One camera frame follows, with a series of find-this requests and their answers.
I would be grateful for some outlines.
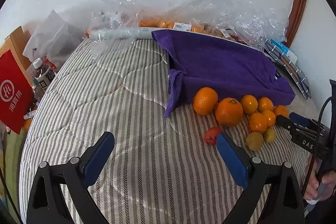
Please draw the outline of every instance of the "striped bedsheet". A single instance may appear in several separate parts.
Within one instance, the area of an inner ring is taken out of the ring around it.
[[[89,192],[109,223],[217,224],[225,219],[242,188],[216,147],[202,140],[216,120],[196,115],[191,105],[165,118],[167,76],[167,54],[153,40],[138,40],[131,47],[120,40],[97,59],[89,39],[80,44],[47,90],[29,129],[19,181],[24,222],[39,163],[66,163],[104,131],[115,135],[116,147]],[[312,101],[306,102],[291,85],[296,97],[290,112],[316,118]],[[301,183],[308,153],[290,141],[287,131],[275,130],[273,143],[256,153],[247,151],[268,164],[291,162]],[[226,132],[246,148],[247,117]],[[268,190],[264,188],[250,223],[257,222]],[[62,191],[75,223],[82,223],[67,187]]]

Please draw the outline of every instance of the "bottle cap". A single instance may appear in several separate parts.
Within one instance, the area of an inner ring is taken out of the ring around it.
[[[34,61],[33,66],[34,66],[35,69],[38,69],[39,67],[42,66],[42,64],[43,64],[42,59],[38,58]]]

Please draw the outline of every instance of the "folded purple cloth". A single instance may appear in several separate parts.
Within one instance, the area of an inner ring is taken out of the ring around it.
[[[260,51],[192,32],[159,30],[152,37],[171,56],[167,117],[175,107],[191,103],[197,91],[213,88],[219,100],[240,100],[251,94],[268,97],[275,106],[289,105],[295,93],[276,67]]]

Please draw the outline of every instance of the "white paper bag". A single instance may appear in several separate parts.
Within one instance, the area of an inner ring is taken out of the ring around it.
[[[47,58],[58,71],[79,44],[80,40],[69,33],[68,24],[52,10],[29,39],[23,55],[32,63]]]

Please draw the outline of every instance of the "cardboard box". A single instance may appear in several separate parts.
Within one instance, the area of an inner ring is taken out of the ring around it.
[[[5,43],[0,47],[0,56],[6,51],[11,50],[20,70],[22,71],[29,84],[32,85],[33,83],[26,73],[26,70],[31,65],[31,62],[28,58],[22,55],[23,50],[28,43],[28,40],[29,37],[23,33],[22,27],[19,26],[9,36],[6,37]]]

